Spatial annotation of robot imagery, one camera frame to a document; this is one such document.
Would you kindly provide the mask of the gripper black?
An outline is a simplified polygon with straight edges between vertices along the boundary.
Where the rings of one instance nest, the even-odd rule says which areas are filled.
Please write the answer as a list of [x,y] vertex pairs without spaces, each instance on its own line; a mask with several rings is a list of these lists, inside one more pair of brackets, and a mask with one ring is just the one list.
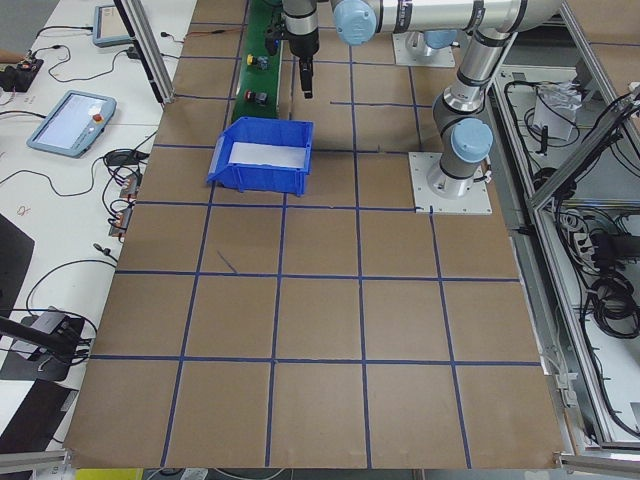
[[313,98],[313,56],[319,50],[318,30],[304,35],[289,32],[283,22],[267,27],[264,34],[264,45],[267,53],[274,56],[282,41],[287,41],[291,53],[300,58],[298,61],[300,85],[305,99]]

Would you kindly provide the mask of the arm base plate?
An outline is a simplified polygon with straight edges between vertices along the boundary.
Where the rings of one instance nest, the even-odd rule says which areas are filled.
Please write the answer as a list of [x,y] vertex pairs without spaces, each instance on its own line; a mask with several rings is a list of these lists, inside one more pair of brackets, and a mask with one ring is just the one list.
[[456,30],[411,31],[393,35],[395,63],[401,66],[453,68]]
[[480,166],[470,178],[457,180],[441,170],[441,153],[410,152],[408,157],[417,213],[474,216],[493,213]]

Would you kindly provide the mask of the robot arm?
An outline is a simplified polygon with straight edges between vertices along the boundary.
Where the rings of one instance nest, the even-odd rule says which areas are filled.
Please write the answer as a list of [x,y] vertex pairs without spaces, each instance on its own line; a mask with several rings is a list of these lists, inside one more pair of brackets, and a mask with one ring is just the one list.
[[432,115],[443,146],[426,176],[435,195],[458,200],[493,144],[493,133],[479,119],[496,70],[514,36],[550,19],[558,1],[334,1],[336,33],[350,46],[362,46],[379,33],[421,33],[435,49],[436,35],[468,34],[469,41],[451,83],[434,99]]
[[430,58],[449,48],[457,38],[456,29],[412,32],[406,42],[409,52],[418,58]]

